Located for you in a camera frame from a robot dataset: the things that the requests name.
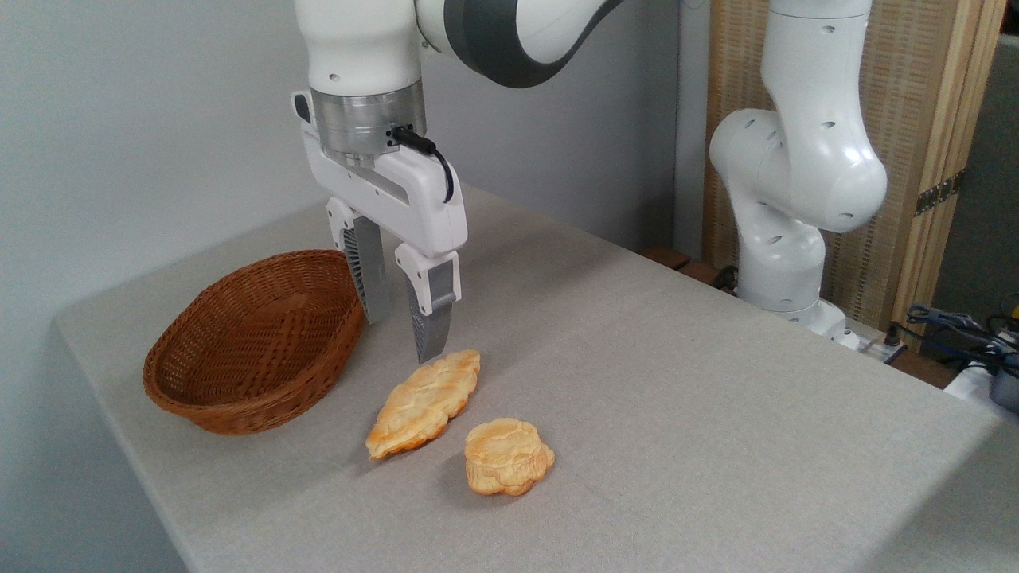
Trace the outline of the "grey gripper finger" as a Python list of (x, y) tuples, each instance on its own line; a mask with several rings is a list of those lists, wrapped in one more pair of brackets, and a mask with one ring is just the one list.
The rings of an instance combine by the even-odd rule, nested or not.
[(418, 362), (423, 364), (443, 354), (447, 344), (452, 308), (462, 298), (459, 255), (451, 251), (428, 258), (406, 243), (394, 253), (405, 275)]
[(392, 312), (392, 298), (379, 226), (337, 198), (328, 200), (326, 210), (334, 246), (345, 255), (367, 322), (382, 322)]

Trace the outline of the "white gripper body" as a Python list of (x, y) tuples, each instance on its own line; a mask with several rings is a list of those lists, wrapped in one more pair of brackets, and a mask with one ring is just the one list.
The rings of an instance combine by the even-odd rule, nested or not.
[(407, 146), (376, 157), (370, 168), (334, 160), (322, 148), (310, 92), (294, 92), (291, 98), (318, 184), (423, 256), (438, 258), (461, 249), (468, 240), (461, 188), (455, 185), (454, 196), (445, 200), (447, 170), (438, 161)]

